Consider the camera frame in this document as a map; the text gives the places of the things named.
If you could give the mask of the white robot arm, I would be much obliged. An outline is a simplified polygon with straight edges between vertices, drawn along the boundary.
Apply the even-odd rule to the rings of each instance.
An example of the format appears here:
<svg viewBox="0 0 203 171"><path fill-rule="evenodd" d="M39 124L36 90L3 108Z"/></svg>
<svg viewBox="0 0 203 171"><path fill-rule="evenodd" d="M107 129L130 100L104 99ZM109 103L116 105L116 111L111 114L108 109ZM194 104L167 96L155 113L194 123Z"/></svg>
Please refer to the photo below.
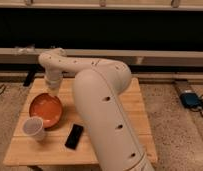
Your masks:
<svg viewBox="0 0 203 171"><path fill-rule="evenodd" d="M102 171L155 171L119 95L131 84L129 67L117 60L66 57L60 48L38 57L50 94L63 74L75 74L72 93Z"/></svg>

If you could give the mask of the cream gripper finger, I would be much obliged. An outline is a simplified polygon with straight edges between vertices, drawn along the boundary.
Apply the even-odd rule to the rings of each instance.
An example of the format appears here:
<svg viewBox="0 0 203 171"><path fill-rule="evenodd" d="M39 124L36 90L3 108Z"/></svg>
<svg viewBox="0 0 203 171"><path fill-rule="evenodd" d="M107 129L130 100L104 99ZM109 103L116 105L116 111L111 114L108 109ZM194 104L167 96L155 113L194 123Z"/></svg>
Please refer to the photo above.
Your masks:
<svg viewBox="0 0 203 171"><path fill-rule="evenodd" d="M48 89L48 94L52 97L57 96L59 93L59 90L57 88L49 88Z"/></svg>

